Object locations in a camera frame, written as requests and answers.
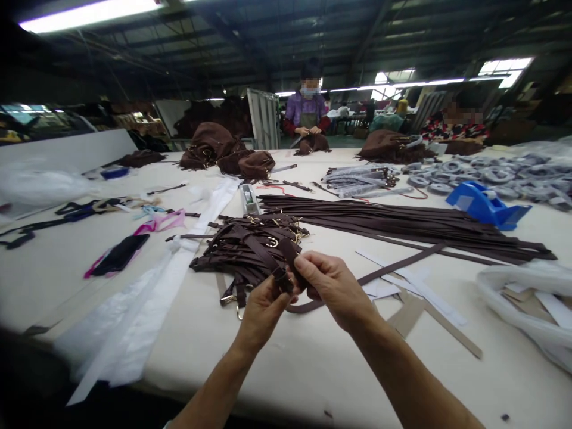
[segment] floral shirt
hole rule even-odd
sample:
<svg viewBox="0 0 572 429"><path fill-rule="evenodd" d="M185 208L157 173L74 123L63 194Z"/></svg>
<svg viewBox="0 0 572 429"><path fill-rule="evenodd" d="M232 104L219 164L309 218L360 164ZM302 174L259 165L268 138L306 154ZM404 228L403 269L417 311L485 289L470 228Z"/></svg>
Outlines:
<svg viewBox="0 0 572 429"><path fill-rule="evenodd" d="M489 136L484 124L455 124L450 126L443 120L443 111L439 111L427 119L420 132L423 140L457 140Z"/></svg>

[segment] worker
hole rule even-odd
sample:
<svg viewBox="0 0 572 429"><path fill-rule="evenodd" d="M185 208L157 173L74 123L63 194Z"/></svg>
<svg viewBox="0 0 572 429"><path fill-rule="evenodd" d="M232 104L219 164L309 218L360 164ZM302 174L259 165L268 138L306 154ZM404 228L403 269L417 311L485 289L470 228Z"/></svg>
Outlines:
<svg viewBox="0 0 572 429"><path fill-rule="evenodd" d="M404 429L484 428L375 311L341 259L311 251L297 257L294 265L312 285L308 296L324 302L338 326L352 337ZM252 291L230 349L169 429L224 427L256 355L270 339L286 307L298 299L297 281L290 271L288 276L294 284L292 295L279 293L272 277ZM381 393L378 400L383 400Z"/></svg>
<svg viewBox="0 0 572 429"><path fill-rule="evenodd" d="M340 108L338 109L338 115L340 119L345 119L350 116L350 108L347 106L347 103L344 101Z"/></svg>
<svg viewBox="0 0 572 429"><path fill-rule="evenodd" d="M326 116L325 100L320 80L323 69L320 60L305 61L300 73L301 86L291 95L286 106L284 131L292 137L307 137L325 133L331 121Z"/></svg>
<svg viewBox="0 0 572 429"><path fill-rule="evenodd" d="M431 115L421 128L423 140L473 139L482 145L489 136L481 111L484 98L475 89L448 94L445 108Z"/></svg>

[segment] forearm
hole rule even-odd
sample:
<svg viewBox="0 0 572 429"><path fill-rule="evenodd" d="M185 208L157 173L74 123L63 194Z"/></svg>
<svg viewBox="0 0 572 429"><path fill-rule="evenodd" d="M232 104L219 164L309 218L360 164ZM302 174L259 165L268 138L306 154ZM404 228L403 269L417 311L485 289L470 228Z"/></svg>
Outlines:
<svg viewBox="0 0 572 429"><path fill-rule="evenodd" d="M223 428L255 357L233 344L169 429Z"/></svg>
<svg viewBox="0 0 572 429"><path fill-rule="evenodd" d="M404 429L483 428L380 317L351 334Z"/></svg>

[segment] face mask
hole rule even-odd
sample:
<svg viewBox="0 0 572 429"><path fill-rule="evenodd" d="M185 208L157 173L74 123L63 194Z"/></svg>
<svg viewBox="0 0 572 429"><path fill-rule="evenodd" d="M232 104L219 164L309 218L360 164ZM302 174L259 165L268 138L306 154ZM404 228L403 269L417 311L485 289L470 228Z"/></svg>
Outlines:
<svg viewBox="0 0 572 429"><path fill-rule="evenodd" d="M302 88L300 89L301 94L306 98L312 98L314 95L318 93L318 91L320 91L319 88L309 89L305 88L304 86L302 86Z"/></svg>

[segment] purple shirt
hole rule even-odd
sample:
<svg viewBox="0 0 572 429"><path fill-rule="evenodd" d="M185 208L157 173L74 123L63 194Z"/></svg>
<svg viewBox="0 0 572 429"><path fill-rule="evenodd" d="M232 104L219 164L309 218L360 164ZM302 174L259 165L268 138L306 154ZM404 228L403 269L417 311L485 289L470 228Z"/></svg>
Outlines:
<svg viewBox="0 0 572 429"><path fill-rule="evenodd" d="M322 94L317 94L317 96L309 100L304 98L300 91L296 91L296 93L291 95L288 99L286 119L291 120L294 122L294 125L299 127L302 113L316 113L316 125L318 125L322 116L326 116L326 106L324 102L325 100Z"/></svg>

